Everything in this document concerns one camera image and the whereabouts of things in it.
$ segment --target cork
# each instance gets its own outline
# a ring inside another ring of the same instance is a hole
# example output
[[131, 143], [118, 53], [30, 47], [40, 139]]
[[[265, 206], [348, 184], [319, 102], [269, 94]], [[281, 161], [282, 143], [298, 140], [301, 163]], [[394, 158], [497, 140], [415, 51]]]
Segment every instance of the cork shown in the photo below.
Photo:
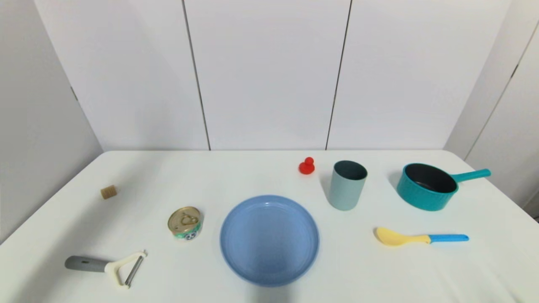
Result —
[[103, 196], [103, 199], [108, 199], [110, 197], [116, 196], [116, 187], [114, 187], [114, 185], [111, 185], [109, 187], [101, 189], [101, 195]]

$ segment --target red rubber duck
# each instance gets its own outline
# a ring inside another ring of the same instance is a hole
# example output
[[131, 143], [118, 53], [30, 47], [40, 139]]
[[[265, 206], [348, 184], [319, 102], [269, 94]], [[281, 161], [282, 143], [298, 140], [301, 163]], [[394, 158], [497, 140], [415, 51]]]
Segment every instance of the red rubber duck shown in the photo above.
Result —
[[304, 162], [300, 163], [300, 172], [304, 175], [309, 175], [314, 172], [314, 160], [311, 157], [305, 158]]

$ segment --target pull tab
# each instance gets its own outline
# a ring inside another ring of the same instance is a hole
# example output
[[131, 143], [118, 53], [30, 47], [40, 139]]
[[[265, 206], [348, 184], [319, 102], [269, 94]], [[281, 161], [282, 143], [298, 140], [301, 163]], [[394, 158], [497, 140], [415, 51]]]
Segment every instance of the pull tab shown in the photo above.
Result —
[[182, 223], [182, 225], [193, 225], [193, 224], [197, 224], [198, 223], [198, 218], [197, 217], [193, 217], [193, 216], [190, 216], [188, 214], [186, 214], [185, 212], [183, 213], [183, 216], [182, 216], [182, 219], [180, 220], [180, 223]]

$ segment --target spoon handle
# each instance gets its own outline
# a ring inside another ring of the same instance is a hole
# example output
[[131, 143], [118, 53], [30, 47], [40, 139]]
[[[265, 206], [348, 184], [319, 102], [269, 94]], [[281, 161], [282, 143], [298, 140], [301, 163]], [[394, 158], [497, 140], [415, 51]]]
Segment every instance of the spoon handle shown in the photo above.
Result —
[[461, 242], [468, 241], [467, 235], [429, 235], [431, 243], [433, 242]]

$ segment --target yellow spoon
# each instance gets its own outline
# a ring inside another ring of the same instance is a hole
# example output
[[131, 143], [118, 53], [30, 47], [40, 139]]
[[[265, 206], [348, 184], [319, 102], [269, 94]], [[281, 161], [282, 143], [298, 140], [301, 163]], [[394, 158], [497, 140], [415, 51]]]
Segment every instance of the yellow spoon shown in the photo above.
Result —
[[412, 242], [423, 242], [426, 244], [431, 244], [433, 242], [460, 242], [469, 240], [469, 237], [467, 235], [405, 236], [387, 228], [377, 228], [376, 236], [378, 237], [378, 240], [380, 240], [380, 242], [389, 246], [398, 246]]

